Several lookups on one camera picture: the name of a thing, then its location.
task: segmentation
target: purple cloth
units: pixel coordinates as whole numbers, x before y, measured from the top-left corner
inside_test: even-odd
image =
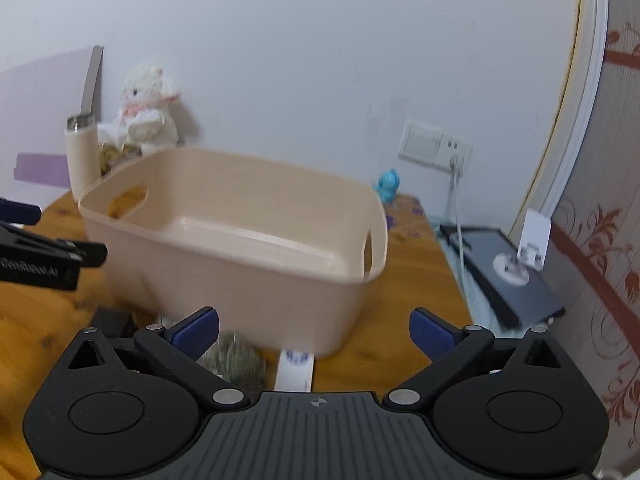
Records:
[[[47,153],[18,153],[15,159],[14,180],[71,188],[66,155]]]

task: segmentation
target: wooden tabletop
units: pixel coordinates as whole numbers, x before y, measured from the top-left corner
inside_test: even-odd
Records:
[[[374,391],[382,396],[424,368],[429,361],[408,335],[409,314],[416,306],[456,326],[471,323],[419,204],[400,197],[388,213],[386,268],[342,349],[316,361],[315,392]],[[30,230],[52,238],[86,238],[70,194],[51,205]],[[22,417],[63,349],[99,305],[118,306],[100,270],[83,270],[75,292],[0,283],[0,480],[37,478],[22,438]],[[276,354],[266,352],[266,357],[273,375]]]

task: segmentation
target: metal screw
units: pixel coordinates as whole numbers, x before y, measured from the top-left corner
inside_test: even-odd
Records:
[[[223,388],[216,391],[211,398],[218,404],[237,404],[244,399],[244,393],[235,388]]]
[[[393,390],[389,394],[389,400],[394,404],[400,406],[408,406],[409,404],[415,404],[420,400],[420,394],[415,390],[409,390],[407,388],[399,388]]]

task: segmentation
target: basket handle hole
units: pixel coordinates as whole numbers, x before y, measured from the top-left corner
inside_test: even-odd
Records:
[[[368,276],[371,272],[371,264],[373,260],[371,251],[371,231],[367,233],[367,240],[364,242],[364,250],[362,256],[364,258],[364,276]]]
[[[130,187],[125,192],[111,200],[108,208],[109,218],[123,220],[128,214],[139,208],[148,195],[148,190],[144,184]]]

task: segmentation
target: beige plastic basket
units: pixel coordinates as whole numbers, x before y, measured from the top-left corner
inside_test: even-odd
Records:
[[[146,198],[111,218],[134,186]],[[211,305],[223,330],[259,348],[335,352],[385,266],[385,213],[369,187],[250,156],[155,153],[90,188],[79,208],[109,249],[117,298],[174,319]]]

